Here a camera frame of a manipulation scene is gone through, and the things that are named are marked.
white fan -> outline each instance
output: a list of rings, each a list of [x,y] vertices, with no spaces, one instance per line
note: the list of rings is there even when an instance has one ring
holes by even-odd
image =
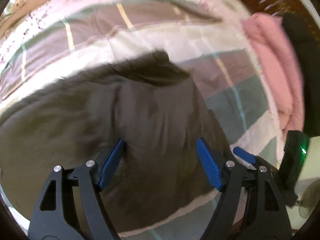
[[[320,200],[320,179],[313,182],[304,192],[301,200],[299,201],[299,214],[303,219],[307,219],[317,203]]]

green led light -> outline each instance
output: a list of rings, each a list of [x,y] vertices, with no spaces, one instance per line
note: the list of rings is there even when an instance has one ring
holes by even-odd
[[[306,155],[307,154],[307,151],[305,149],[303,149],[301,146],[300,146],[301,150],[302,150],[302,153],[303,155]]]

blue gripper pad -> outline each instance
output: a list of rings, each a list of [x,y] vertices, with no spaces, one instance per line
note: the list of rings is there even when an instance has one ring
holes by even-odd
[[[224,186],[221,179],[221,171],[202,138],[197,141],[197,152],[210,184],[218,191],[221,191]]]
[[[255,164],[257,161],[254,155],[246,152],[244,149],[238,146],[233,148],[233,153],[248,163]]]
[[[98,187],[100,190],[103,190],[111,182],[123,155],[124,145],[124,141],[122,139],[119,139],[112,152],[110,153],[107,161],[103,165],[101,169],[100,181],[98,183]]]

crumpled fabric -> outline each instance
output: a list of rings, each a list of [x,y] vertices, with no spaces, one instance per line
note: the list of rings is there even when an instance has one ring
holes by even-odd
[[[255,13],[243,28],[275,98],[285,140],[289,130],[303,130],[305,109],[303,76],[281,23],[281,17]]]
[[[4,112],[0,183],[30,218],[54,166],[77,167],[122,138],[127,151],[101,197],[115,229],[130,231],[213,190],[196,153],[200,137],[231,154],[192,78],[155,52],[59,80]]]

yellow stripe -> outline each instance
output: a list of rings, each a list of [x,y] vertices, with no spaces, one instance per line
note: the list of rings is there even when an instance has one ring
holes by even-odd
[[[222,73],[223,73],[223,75],[224,75],[224,77],[225,77],[228,85],[229,85],[230,87],[233,87],[234,84],[233,84],[233,82],[232,82],[232,80],[231,80],[231,78],[230,78],[230,75],[229,75],[229,73],[228,73],[228,70],[226,69],[226,67],[225,67],[225,65],[223,64],[223,62],[221,61],[221,59],[219,59],[218,57],[216,57],[216,62],[217,62],[217,64],[218,64],[219,68],[221,69],[221,71],[222,71]]]
[[[22,64],[21,64],[21,80],[22,82],[26,81],[26,64],[27,64],[27,51],[24,44],[22,44]]]
[[[73,43],[73,37],[72,37],[72,32],[70,28],[70,24],[65,20],[61,19],[61,21],[64,23],[66,27],[66,32],[67,32],[67,39],[68,39],[68,46],[71,51],[75,50],[75,44]]]
[[[127,25],[128,29],[132,29],[133,28],[133,24],[130,21],[130,19],[128,18],[127,14],[125,13],[122,4],[121,3],[117,3],[117,7],[118,7],[119,13],[120,13],[122,19],[124,20],[125,24]]]
[[[176,15],[180,15],[181,11],[177,6],[172,6],[173,11],[175,12]]]

